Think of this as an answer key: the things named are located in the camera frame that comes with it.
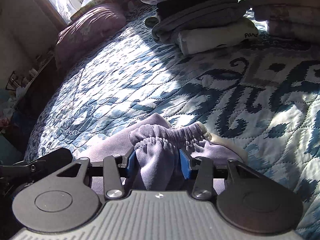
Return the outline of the blue patterned quilted bedspread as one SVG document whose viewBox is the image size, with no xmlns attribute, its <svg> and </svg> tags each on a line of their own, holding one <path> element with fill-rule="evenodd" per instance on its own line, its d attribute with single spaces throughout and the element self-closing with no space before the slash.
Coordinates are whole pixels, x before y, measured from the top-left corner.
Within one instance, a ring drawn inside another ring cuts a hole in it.
<svg viewBox="0 0 320 240">
<path fill-rule="evenodd" d="M 319 239 L 319 42 L 270 35 L 250 9 L 259 38 L 184 56 L 154 42 L 144 20 L 127 25 L 65 70 L 40 114 L 27 161 L 59 147 L 74 156 L 154 113 L 173 125 L 200 121 L 248 152 L 249 165 L 295 191 L 304 205 L 297 228 Z"/>
</svg>

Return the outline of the dark side shelf with clutter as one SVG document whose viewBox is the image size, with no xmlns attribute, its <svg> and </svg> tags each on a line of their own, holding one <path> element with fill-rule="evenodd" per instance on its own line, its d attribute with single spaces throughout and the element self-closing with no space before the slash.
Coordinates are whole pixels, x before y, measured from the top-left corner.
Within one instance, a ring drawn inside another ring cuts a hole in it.
<svg viewBox="0 0 320 240">
<path fill-rule="evenodd" d="M 13 72 L 5 90 L 1 90 L 1 164 L 23 159 L 37 119 L 55 92 L 53 52 L 39 60 L 26 77 Z"/>
</svg>

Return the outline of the middle stack folded clothes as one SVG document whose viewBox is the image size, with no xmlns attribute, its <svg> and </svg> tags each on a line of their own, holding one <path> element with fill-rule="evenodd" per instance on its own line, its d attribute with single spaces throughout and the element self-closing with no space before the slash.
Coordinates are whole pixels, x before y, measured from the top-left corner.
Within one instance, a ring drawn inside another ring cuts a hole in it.
<svg viewBox="0 0 320 240">
<path fill-rule="evenodd" d="M 246 0 L 270 35 L 319 42 L 319 0 Z"/>
</svg>

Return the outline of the left stack folded grey clothes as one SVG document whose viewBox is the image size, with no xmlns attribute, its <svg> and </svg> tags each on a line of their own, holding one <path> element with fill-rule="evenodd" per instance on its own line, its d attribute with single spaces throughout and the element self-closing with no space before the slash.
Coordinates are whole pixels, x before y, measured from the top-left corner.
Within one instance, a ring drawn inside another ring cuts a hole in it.
<svg viewBox="0 0 320 240">
<path fill-rule="evenodd" d="M 157 44 L 176 44 L 183 55 L 232 47 L 256 39 L 259 31 L 245 17 L 244 0 L 141 0 L 157 7 L 147 18 Z"/>
</svg>

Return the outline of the mauve pillow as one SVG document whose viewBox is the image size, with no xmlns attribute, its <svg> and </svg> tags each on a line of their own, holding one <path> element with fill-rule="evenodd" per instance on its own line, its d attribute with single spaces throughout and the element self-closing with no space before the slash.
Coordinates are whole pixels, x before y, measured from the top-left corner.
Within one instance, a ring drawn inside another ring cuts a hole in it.
<svg viewBox="0 0 320 240">
<path fill-rule="evenodd" d="M 125 15 L 116 4 L 102 4 L 83 14 L 58 34 L 54 49 L 57 70 L 71 68 L 84 54 L 125 25 Z"/>
</svg>

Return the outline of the lavender and beige garment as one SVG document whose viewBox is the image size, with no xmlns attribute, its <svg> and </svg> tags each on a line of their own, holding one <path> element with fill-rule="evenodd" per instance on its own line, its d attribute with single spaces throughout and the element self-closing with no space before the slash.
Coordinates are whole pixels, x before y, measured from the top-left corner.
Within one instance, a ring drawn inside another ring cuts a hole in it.
<svg viewBox="0 0 320 240">
<path fill-rule="evenodd" d="M 248 159 L 243 148 L 209 133 L 204 124 L 197 121 L 188 126 L 172 127 L 157 113 L 104 140 L 95 140 L 76 157 L 88 157 L 95 162 L 110 155 L 135 152 L 136 172 L 132 178 L 122 180 L 125 191 L 171 191 L 191 186 L 183 178 L 180 151 L 193 158 L 209 158 L 216 165 L 225 165 L 228 159 L 247 163 Z"/>
</svg>

